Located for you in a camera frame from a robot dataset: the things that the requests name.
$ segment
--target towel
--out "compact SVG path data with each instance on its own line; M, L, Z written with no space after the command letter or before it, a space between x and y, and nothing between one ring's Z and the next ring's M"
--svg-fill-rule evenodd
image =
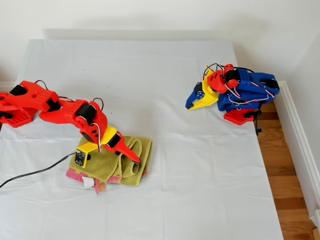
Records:
M83 137L79 145L85 144L87 140ZM72 157L66 176L83 182L82 177L93 178L94 188L97 193L106 189L106 183L138 186L141 177L146 176L151 153L152 140L141 136L124 136L125 144L140 158L137 165L125 155L119 155L102 148L90 152L91 159L87 161L85 168L75 163Z

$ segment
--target yellow robot part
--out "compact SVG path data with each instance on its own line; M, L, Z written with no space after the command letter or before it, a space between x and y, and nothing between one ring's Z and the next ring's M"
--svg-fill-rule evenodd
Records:
M218 101L218 93L216 91L213 91L211 87L208 84L207 76L211 75L214 71L212 71L211 68L208 68L208 66L205 66L206 69L208 69L206 75L204 76L204 79L202 80L202 91L204 92L203 98L196 100L193 102L193 106L189 109L197 109L202 108L205 106L210 106L214 104L216 101Z
M100 140L100 145L102 146L107 144L116 133L117 129L113 126L108 125L103 137ZM87 142L85 144L79 145L76 148L76 155L74 159L75 163L80 165L82 168L85 168L88 160L88 154L96 149L98 149L98 144L93 142Z

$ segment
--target table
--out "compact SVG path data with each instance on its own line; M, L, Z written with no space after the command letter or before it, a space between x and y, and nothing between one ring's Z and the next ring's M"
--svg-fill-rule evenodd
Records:
M216 104L185 109L205 65L236 62L222 40L31 40L17 83L102 98L108 124L151 138L153 149L139 187L107 184L97 195L65 176L69 160L8 183L0 239L283 239L253 124L224 120ZM2 126L0 183L52 165L80 138L74 126L39 117Z

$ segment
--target white baseboard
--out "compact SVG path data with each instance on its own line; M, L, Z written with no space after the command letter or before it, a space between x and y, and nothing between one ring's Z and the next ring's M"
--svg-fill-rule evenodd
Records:
M15 85L14 81L0 81L0 92L10 92Z
M286 82L278 82L274 100L285 141L289 147L308 213L316 224L314 211L320 208L320 174Z

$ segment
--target red robot part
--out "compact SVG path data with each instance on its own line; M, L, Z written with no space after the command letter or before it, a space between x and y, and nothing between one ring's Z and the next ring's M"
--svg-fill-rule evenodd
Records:
M80 129L81 134L92 143L98 143L104 135L108 120L106 115L100 110L99 105L85 100L59 100L61 108L56 111L41 112L39 117L54 124L73 124Z
M239 73L235 71L235 68L232 64L227 64L223 68L223 77L225 84L230 89L234 89L238 86Z
M226 112L223 115L223 118L234 123L234 124L238 124L238 125L242 125L246 122L251 122L254 120L254 116L250 115L248 117L245 116L245 114L250 113L250 112L254 112L254 109L234 109L231 111Z
M22 81L15 86L6 100L17 108L33 108L44 112L53 111L59 107L57 105L59 96L54 91L29 81Z
M122 136L119 131L117 131L113 138L104 145L104 148L112 153L120 152L131 159L134 163L140 163L139 157L125 144L124 136Z
M38 111L29 107L16 107L8 103L7 92L0 92L0 122L9 124L13 128L32 122L32 118Z
M206 77L209 86L220 94L224 94L228 90L222 75L223 72L219 69Z
M73 124L81 134L95 144L100 143L106 132L108 120L99 105L85 100L62 100L54 92L36 83L22 81L10 94L0 93L0 122L16 128L32 122L34 114L40 110L39 117L54 124ZM139 163L138 156L125 145L124 137L117 132L104 145L110 152L120 152Z

